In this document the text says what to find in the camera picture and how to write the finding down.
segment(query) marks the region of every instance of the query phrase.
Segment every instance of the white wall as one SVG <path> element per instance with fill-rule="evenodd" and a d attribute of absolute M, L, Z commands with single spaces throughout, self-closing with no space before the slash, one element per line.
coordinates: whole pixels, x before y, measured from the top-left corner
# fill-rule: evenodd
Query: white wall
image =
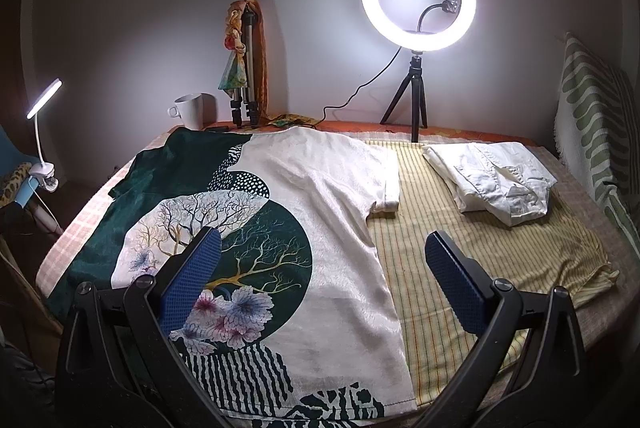
<path fill-rule="evenodd" d="M 24 88 L 27 92 L 27 97 L 31 104 L 35 103 L 38 97 L 42 94 L 42 88 L 47 86 L 47 81 L 53 79 L 39 79 L 38 74 L 35 71 L 35 63 L 33 61 L 33 39 L 31 36 L 33 11 L 33 0 L 20 0 L 22 10 L 20 11 L 20 52 L 22 55 L 22 75 L 24 78 Z M 60 183 L 60 186 L 66 183 L 66 173 L 63 163 L 60 161 L 60 156 L 56 146 L 51 138 L 50 127 L 47 122 L 47 113 L 50 109 L 46 106 L 43 110 L 38 112 L 38 135 L 40 136 L 40 146 L 43 152 L 44 159 L 47 162 L 51 162 L 55 166 L 55 175 Z"/>
<path fill-rule="evenodd" d="M 216 90 L 227 59 L 223 20 L 233 0 L 33 0 L 33 68 L 64 90 L 50 131 L 71 179 L 101 181 L 174 124 L 165 110 L 191 91 Z M 383 0 L 391 7 L 393 0 Z M 405 24 L 441 0 L 402 0 Z M 621 55 L 617 0 L 478 0 L 456 44 L 424 56 L 430 124 L 552 143 L 562 36 L 578 34 L 613 62 Z M 360 0 L 260 0 L 270 69 L 270 111 L 315 117 L 341 104 L 396 47 L 367 20 Z M 444 14 L 432 23 L 443 25 Z M 378 121 L 406 74 L 409 52 L 330 119 Z M 405 99 L 392 116 L 408 123 Z"/>
<path fill-rule="evenodd" d="M 640 0 L 620 0 L 622 10 L 622 43 L 620 46 L 620 67 L 636 87 L 640 62 Z"/>

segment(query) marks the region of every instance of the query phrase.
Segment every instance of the blue armrest pad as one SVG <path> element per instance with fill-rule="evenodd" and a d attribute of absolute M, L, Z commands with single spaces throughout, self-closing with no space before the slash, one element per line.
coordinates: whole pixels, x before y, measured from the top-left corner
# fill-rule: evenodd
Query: blue armrest pad
<path fill-rule="evenodd" d="M 38 181 L 30 175 L 29 178 L 22 183 L 20 189 L 18 189 L 18 193 L 16 194 L 14 201 L 20 204 L 21 207 L 24 207 L 27 205 L 28 200 L 31 198 L 37 187 Z"/>

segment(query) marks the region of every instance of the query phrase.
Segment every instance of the leopard print fabric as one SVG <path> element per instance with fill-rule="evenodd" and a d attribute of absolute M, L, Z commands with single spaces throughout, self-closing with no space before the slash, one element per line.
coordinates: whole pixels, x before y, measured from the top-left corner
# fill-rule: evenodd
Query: leopard print fabric
<path fill-rule="evenodd" d="M 13 172 L 0 177 L 0 207 L 13 202 L 30 169 L 31 163 L 22 163 Z"/>

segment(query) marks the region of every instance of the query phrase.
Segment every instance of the flower print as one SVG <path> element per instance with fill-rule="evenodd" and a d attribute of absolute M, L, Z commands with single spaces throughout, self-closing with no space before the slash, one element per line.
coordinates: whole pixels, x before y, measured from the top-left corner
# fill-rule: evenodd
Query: flower print
<path fill-rule="evenodd" d="M 129 262 L 129 270 L 135 272 L 142 271 L 142 274 L 144 274 L 151 268 L 155 269 L 157 264 L 158 262 L 154 258 L 151 250 L 145 249 L 144 251 L 136 253 L 136 257 Z"/>
<path fill-rule="evenodd" d="M 208 356 L 216 351 L 216 348 L 205 342 L 210 339 L 209 329 L 203 329 L 193 323 L 185 324 L 183 328 L 169 334 L 169 339 L 177 341 L 182 338 L 184 346 L 192 356 Z"/>
<path fill-rule="evenodd" d="M 225 316 L 220 316 L 209 327 L 212 342 L 228 342 L 231 332 L 225 328 Z"/>
<path fill-rule="evenodd" d="M 266 322 L 273 315 L 269 309 L 273 307 L 273 300 L 267 293 L 255 293 L 251 286 L 242 286 L 231 294 L 225 317 L 225 328 L 240 334 L 251 331 L 261 331 Z"/>
<path fill-rule="evenodd" d="M 211 324 L 220 316 L 225 315 L 228 308 L 228 302 L 222 296 L 213 296 L 213 293 L 204 289 L 196 302 L 193 304 L 193 309 L 189 317 L 194 322 L 205 322 Z"/>
<path fill-rule="evenodd" d="M 264 327 L 258 329 L 246 329 L 244 332 L 239 331 L 227 331 L 229 332 L 229 339 L 226 344 L 230 348 L 238 348 L 244 347 L 245 343 L 251 343 L 257 340 L 260 337 L 260 332 Z"/>

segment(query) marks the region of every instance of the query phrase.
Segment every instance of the yellow striped mat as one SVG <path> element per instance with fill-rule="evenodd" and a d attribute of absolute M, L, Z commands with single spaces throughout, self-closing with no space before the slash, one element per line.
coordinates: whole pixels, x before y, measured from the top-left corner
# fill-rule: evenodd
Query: yellow striped mat
<path fill-rule="evenodd" d="M 421 146 L 368 140 L 398 153 L 400 208 L 394 217 L 368 221 L 402 324 L 407 363 L 419 406 L 433 401 L 452 378 L 476 337 L 466 334 L 424 261 L 424 241 L 435 229 L 449 233 L 491 277 L 523 291 L 546 293 L 560 284 L 583 305 L 613 286 L 613 271 L 596 235 L 552 191 L 546 217 L 513 228 L 487 211 L 458 212 L 443 180 L 422 157 Z M 519 332 L 505 364 L 522 350 Z"/>

